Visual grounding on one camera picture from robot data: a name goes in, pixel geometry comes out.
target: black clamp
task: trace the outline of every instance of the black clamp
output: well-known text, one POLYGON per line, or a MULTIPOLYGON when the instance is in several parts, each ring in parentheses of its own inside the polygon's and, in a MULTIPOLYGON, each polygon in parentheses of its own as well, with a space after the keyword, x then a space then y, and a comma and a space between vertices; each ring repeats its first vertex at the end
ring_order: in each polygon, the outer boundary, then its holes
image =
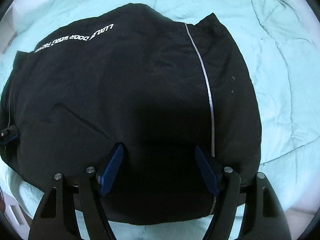
POLYGON ((8 126, 0 131, 0 145, 7 145, 18 138, 18 128, 15 125, 8 126))

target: light blue bedding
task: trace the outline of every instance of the light blue bedding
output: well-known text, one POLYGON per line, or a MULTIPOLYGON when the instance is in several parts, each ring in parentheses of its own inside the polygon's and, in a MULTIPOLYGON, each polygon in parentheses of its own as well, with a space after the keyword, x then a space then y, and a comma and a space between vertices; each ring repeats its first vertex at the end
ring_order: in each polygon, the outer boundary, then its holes
MULTIPOLYGON (((284 210, 320 171, 320 52, 289 0, 51 0, 25 16, 0 62, 0 87, 17 50, 32 51, 48 34, 73 21, 114 8, 144 3, 175 21, 196 24, 215 13, 236 41, 248 66, 262 122, 259 170, 271 182, 284 210)), ((0 186, 33 217, 42 192, 0 160, 0 186)), ((230 239, 240 229, 238 208, 230 239)), ((88 239, 81 212, 82 237, 88 239)), ((118 240, 202 239, 211 217, 154 226, 111 222, 118 240)))

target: white reflective stripe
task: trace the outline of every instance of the white reflective stripe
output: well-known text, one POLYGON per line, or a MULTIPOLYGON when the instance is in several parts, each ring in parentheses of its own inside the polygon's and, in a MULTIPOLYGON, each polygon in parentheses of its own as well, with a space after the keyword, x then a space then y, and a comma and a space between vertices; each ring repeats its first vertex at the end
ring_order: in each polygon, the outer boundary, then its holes
MULTIPOLYGON (((9 122, 8 122, 8 126, 10 125, 10 98, 11 98, 11 90, 10 90, 10 95, 9 95, 9 122)), ((7 154, 6 154, 6 146, 4 147, 4 157, 7 158, 7 154)))
POLYGON ((187 33, 189 35, 189 38, 192 42, 192 45, 193 47, 195 48, 197 54, 198 54, 198 57, 199 57, 199 60, 200 60, 200 63, 201 63, 201 67, 202 67, 202 71, 203 71, 203 74, 204 74, 204 78, 205 78, 205 82, 207 84, 207 91, 208 91, 208 96, 209 96, 209 104, 210 104, 210 112, 211 112, 211 156, 214 157, 214 117, 213 117, 213 104, 212 104, 212 98, 211 98, 211 91, 210 91, 210 86, 209 86, 209 81, 208 81, 208 77, 207 77, 207 73, 205 71, 205 68, 204 68, 204 65, 203 65, 203 61, 202 61, 202 58, 200 56, 200 53, 195 45, 195 43, 193 42, 193 39, 190 35, 190 32, 189 32, 189 29, 188 29, 188 26, 187 24, 185 23, 184 24, 186 26, 186 30, 187 30, 187 33))

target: black jacket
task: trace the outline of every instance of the black jacket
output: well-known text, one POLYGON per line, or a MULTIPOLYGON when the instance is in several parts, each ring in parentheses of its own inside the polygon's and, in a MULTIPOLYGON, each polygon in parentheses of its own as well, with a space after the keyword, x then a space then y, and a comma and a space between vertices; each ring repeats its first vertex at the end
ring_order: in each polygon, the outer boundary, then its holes
POLYGON ((211 151, 212 142, 203 67, 215 156, 247 185, 259 166, 261 124, 236 43, 214 14, 185 25, 143 4, 73 22, 17 53, 0 128, 10 109, 20 139, 1 157, 44 191, 54 174, 80 173, 121 141, 128 155, 102 200, 109 220, 207 216, 213 199, 194 159, 195 145, 211 151))

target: silver bolt head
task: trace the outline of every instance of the silver bolt head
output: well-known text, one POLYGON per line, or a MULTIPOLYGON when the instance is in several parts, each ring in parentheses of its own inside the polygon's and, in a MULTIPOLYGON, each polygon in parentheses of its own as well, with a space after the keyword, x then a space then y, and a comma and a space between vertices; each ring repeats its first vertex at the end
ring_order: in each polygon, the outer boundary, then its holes
POLYGON ((85 170, 87 173, 93 173, 95 171, 95 168, 90 166, 85 170))
POLYGON ((258 172, 258 178, 264 179, 266 176, 262 172, 258 172))
POLYGON ((61 173, 57 173, 55 176, 54 176, 54 179, 58 180, 58 179, 61 179, 62 178, 62 174, 61 173))
POLYGON ((224 172, 226 172, 226 173, 231 173, 231 172, 233 172, 233 169, 231 168, 231 167, 224 167, 224 172))

